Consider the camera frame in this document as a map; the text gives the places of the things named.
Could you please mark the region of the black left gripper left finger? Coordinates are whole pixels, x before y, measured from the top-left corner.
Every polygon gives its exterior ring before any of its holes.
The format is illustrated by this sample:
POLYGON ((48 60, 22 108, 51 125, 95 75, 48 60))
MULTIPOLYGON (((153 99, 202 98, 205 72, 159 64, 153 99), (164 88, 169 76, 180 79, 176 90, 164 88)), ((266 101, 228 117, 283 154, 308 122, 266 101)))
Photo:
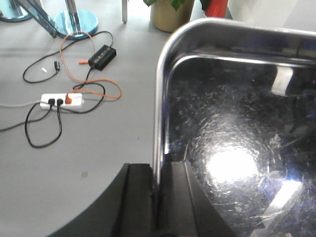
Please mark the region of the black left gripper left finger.
POLYGON ((107 189, 53 237, 147 237, 152 230, 152 169, 125 163, 107 189))

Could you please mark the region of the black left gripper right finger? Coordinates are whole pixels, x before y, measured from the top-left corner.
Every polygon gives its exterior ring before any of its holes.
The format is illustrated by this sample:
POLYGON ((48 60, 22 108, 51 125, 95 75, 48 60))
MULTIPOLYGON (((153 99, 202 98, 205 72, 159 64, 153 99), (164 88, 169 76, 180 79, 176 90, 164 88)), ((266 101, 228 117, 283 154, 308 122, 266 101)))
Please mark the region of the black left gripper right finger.
POLYGON ((235 237, 208 200, 188 162, 161 169, 158 229, 168 237, 235 237))

